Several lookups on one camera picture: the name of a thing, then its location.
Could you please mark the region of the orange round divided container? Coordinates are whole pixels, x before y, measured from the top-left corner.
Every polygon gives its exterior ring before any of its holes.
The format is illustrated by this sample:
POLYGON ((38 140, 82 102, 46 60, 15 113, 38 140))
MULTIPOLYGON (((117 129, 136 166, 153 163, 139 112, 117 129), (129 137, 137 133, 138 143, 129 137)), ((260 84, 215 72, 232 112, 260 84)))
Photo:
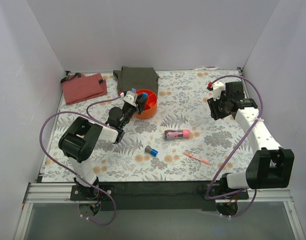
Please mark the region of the orange round divided container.
POLYGON ((152 118, 157 112, 157 107, 158 107, 157 95, 153 91, 148 89, 139 89, 136 90, 136 93, 137 94, 146 93, 148 97, 143 112, 141 114, 136 113, 135 117, 141 120, 152 118))

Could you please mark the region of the black highlighter blue cap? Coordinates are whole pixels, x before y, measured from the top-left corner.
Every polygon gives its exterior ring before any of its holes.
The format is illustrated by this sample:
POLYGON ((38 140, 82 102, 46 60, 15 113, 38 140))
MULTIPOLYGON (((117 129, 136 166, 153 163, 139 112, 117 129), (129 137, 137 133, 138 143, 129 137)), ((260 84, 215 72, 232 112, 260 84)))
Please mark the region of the black highlighter blue cap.
POLYGON ((148 94, 146 92, 143 92, 141 94, 140 103, 145 104, 148 98, 148 94))

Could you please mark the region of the grey blue short marker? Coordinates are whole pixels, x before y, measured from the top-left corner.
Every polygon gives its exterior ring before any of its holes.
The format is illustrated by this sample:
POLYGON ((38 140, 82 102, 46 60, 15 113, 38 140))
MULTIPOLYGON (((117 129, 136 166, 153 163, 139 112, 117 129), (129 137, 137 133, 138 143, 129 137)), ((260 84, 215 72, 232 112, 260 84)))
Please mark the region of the grey blue short marker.
POLYGON ((144 152, 152 155, 153 157, 156 157, 158 155, 158 151, 151 148, 149 145, 145 147, 144 152))

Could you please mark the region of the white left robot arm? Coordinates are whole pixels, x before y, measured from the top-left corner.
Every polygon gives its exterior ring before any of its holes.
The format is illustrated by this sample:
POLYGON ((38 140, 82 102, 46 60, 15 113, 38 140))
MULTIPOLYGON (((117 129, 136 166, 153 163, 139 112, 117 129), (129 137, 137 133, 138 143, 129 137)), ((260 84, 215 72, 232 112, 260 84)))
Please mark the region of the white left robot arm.
POLYGON ((125 101, 122 108, 111 108, 104 125, 78 117, 60 138, 59 148, 68 157, 73 171, 77 173, 74 182, 78 192, 86 199, 93 200, 99 195, 99 180, 89 160, 95 145, 99 141, 119 143, 124 136, 124 126, 135 113, 142 113, 146 101, 147 97, 140 94, 134 103, 125 101))

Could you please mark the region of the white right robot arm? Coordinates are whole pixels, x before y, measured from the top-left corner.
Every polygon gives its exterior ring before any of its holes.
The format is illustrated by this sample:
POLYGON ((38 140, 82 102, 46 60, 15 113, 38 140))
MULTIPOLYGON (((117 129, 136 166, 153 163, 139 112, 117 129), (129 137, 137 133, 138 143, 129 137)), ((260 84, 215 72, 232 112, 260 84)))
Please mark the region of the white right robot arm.
POLYGON ((246 171, 226 173, 220 179, 220 195, 210 195, 210 184, 205 196, 212 200, 222 197, 229 199, 247 189, 286 188, 290 181, 294 153, 284 149, 267 129, 261 117, 263 105, 247 98, 243 84, 239 81, 221 83, 215 80, 207 88, 213 94, 208 100, 211 117, 219 120, 230 115, 244 131, 244 136, 229 156, 232 157, 246 139, 252 148, 253 158, 246 171))

